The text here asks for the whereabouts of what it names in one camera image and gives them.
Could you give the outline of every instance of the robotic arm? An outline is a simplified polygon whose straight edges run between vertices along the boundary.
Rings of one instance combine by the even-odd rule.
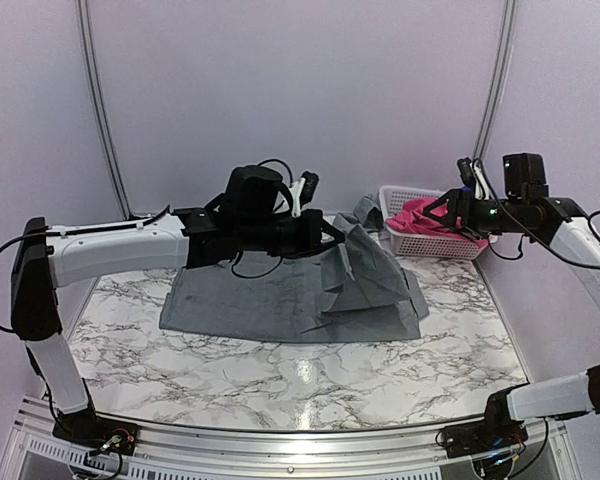
[[[54,435],[101,446],[124,431],[128,441],[120,451],[131,454],[137,432],[134,424],[97,415],[62,336],[56,288],[116,272],[239,261],[245,251],[265,251],[281,261],[322,253],[344,235],[323,220],[322,211],[301,209],[317,183],[317,175],[305,172],[289,188],[278,172],[250,165],[236,168],[225,193],[204,208],[167,207],[149,219],[88,227],[47,227],[44,218],[31,219],[11,275],[11,325],[60,410]],[[275,213],[279,194],[287,212]],[[323,243],[323,233],[332,239]]]
[[[570,265],[600,308],[600,235],[573,200],[549,197],[542,157],[504,157],[506,200],[495,197],[488,180],[483,189],[495,198],[476,199],[468,191],[480,182],[472,175],[475,162],[458,161],[468,188],[447,192],[427,208],[425,215],[472,238],[507,232],[529,236]],[[441,205],[447,206],[444,217],[432,212]],[[487,401],[483,421],[443,429],[443,442],[450,457],[479,453],[494,441],[508,439],[508,444],[514,444],[513,437],[521,435],[524,420],[566,420],[590,412],[600,414],[600,365],[577,375],[497,392]]]

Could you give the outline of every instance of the wall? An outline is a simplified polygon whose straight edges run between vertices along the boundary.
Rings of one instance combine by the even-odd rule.
[[[515,36],[490,176],[502,185],[506,153],[541,153],[552,195],[599,209],[600,1],[522,1]],[[515,243],[497,246],[513,253]],[[481,266],[535,380],[600,362],[600,313],[568,267],[535,245],[520,262],[485,255]],[[583,478],[600,480],[600,417],[567,425]]]
[[[85,80],[73,2],[0,0],[0,245],[44,215],[51,223],[117,218]],[[0,322],[9,325],[0,261]],[[70,319],[86,285],[59,292]],[[25,393],[39,392],[22,343],[0,332],[0,458]]]
[[[93,2],[132,208],[206,203],[268,157],[321,175],[317,206],[382,184],[457,185],[504,2]]]

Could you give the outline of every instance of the pink cloth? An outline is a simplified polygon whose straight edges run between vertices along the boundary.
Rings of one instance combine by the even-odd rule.
[[[400,233],[418,233],[434,237],[457,238],[458,240],[471,242],[468,238],[453,233],[447,227],[443,227],[435,220],[424,216],[422,213],[424,208],[435,200],[437,200],[437,198],[417,198],[415,200],[409,200],[402,207],[401,213],[398,213],[393,218],[387,220],[387,225]],[[443,217],[447,213],[447,206],[442,205],[438,208],[434,208],[432,213]],[[480,248],[483,248],[487,246],[488,241],[477,240],[473,243]]]

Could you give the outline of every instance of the white plastic basket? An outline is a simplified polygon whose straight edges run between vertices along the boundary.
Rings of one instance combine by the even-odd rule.
[[[395,187],[385,185],[380,187],[380,208],[385,221],[402,211],[405,202],[423,197],[440,197],[444,192],[438,190],[423,190],[420,188]],[[391,251],[396,255],[409,255],[417,257],[441,257],[475,259],[483,248],[475,243],[456,238],[434,237],[431,235],[418,235],[400,233],[385,224],[391,236]]]

